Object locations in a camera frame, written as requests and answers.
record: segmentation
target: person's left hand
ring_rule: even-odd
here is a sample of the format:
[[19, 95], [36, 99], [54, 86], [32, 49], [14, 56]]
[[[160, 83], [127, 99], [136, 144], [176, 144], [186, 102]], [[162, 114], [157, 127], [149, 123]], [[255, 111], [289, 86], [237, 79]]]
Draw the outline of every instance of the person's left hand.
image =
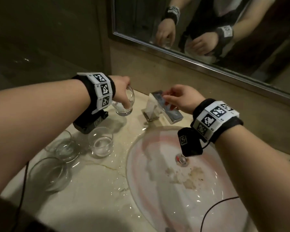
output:
[[187, 46], [198, 55], [204, 55], [212, 51], [218, 44], [218, 34], [216, 32], [206, 32], [195, 38]]
[[131, 102], [129, 101], [126, 89], [128, 85], [130, 85], [130, 77], [128, 76], [109, 76], [116, 88], [115, 96], [113, 97], [113, 101], [121, 103], [125, 109], [129, 109], [131, 106]]

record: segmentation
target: mirror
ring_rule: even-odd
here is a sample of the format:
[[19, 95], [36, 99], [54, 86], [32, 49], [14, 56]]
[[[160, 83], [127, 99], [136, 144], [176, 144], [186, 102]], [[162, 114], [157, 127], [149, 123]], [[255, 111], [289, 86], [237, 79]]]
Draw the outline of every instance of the mirror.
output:
[[290, 0], [112, 1], [114, 32], [290, 96]]

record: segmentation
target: marble countertop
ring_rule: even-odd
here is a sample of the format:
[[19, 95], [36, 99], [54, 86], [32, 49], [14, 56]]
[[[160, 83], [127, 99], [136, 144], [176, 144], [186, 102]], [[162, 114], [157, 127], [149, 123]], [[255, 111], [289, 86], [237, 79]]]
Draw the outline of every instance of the marble countertop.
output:
[[[150, 123], [146, 121], [141, 109], [146, 107], [147, 99], [147, 95], [135, 91], [133, 111], [127, 117], [117, 115], [112, 106], [106, 109], [109, 117], [100, 126], [114, 132], [114, 151], [106, 158], [91, 157], [87, 136], [70, 125], [67, 130], [84, 147], [84, 152], [71, 166], [73, 176], [70, 184], [52, 195], [27, 184], [22, 209], [59, 232], [154, 232], [155, 229], [137, 208], [126, 180], [126, 157], [132, 143], [147, 129], [170, 125], [163, 116]], [[183, 116], [183, 120], [175, 126], [190, 125], [192, 116]], [[47, 152], [44, 150], [38, 153], [30, 161], [29, 171], [45, 156]], [[23, 175], [24, 169], [1, 194], [2, 198], [16, 206], [19, 204]]]

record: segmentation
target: black apron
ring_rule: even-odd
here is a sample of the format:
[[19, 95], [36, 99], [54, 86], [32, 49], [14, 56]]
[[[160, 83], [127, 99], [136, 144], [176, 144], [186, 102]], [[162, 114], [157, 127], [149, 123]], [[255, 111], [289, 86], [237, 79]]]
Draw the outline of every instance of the black apron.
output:
[[217, 16], [214, 11], [214, 0], [201, 0], [190, 24], [186, 28], [186, 31], [184, 31], [178, 43], [181, 52], [184, 53], [185, 43], [188, 36], [190, 36], [191, 39], [195, 39], [206, 32], [215, 31], [217, 27], [226, 25], [233, 26], [249, 1], [250, 0], [242, 0], [235, 10], [230, 11], [223, 16]]

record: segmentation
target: hand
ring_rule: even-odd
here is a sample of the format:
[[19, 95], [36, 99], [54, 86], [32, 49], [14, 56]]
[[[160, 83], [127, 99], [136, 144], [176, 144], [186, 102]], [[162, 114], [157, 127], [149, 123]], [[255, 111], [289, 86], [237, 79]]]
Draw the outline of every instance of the hand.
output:
[[162, 97], [170, 109], [177, 108], [185, 113], [192, 114], [195, 108], [205, 100], [197, 90], [188, 85], [174, 85], [170, 90], [164, 91]]
[[156, 44], [158, 46], [165, 45], [167, 38], [171, 39], [171, 45], [175, 41], [175, 23], [172, 19], [164, 19], [158, 26], [158, 31], [156, 33]]
[[126, 89], [128, 85], [130, 85], [130, 78], [128, 76], [110, 76], [110, 78], [113, 80], [116, 87], [116, 93], [113, 97], [113, 101], [119, 102], [125, 109], [129, 109], [131, 102], [127, 97]]
[[190, 42], [187, 47], [190, 47], [198, 55], [204, 55], [215, 49], [218, 39], [216, 32], [206, 32]]

